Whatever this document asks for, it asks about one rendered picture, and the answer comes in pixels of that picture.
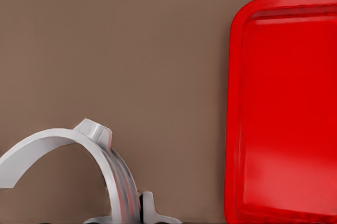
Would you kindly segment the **white drainage pipe clamp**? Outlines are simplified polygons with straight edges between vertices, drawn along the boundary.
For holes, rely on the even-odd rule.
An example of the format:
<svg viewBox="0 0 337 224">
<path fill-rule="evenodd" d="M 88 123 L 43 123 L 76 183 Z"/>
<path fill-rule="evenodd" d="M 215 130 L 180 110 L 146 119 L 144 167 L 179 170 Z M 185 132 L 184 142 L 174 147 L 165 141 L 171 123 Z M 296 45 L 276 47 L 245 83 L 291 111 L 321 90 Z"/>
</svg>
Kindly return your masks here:
<svg viewBox="0 0 337 224">
<path fill-rule="evenodd" d="M 150 191 L 138 192 L 122 157 L 112 148 L 112 131 L 85 118 L 73 129 L 53 128 L 26 137 L 0 157 L 0 188 L 12 189 L 22 175 L 50 151 L 69 144 L 83 146 L 98 164 L 111 206 L 108 216 L 84 224 L 183 224 L 156 212 Z"/>
</svg>

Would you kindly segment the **red rectangular tray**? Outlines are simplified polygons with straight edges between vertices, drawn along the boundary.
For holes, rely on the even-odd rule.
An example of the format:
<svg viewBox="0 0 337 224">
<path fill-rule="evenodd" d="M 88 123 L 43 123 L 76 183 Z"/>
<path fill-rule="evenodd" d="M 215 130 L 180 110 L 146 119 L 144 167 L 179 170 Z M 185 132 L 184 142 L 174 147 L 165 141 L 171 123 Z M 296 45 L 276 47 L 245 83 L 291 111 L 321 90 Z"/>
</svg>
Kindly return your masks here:
<svg viewBox="0 0 337 224">
<path fill-rule="evenodd" d="M 253 0 L 230 28 L 224 216 L 337 223 L 337 0 Z"/>
</svg>

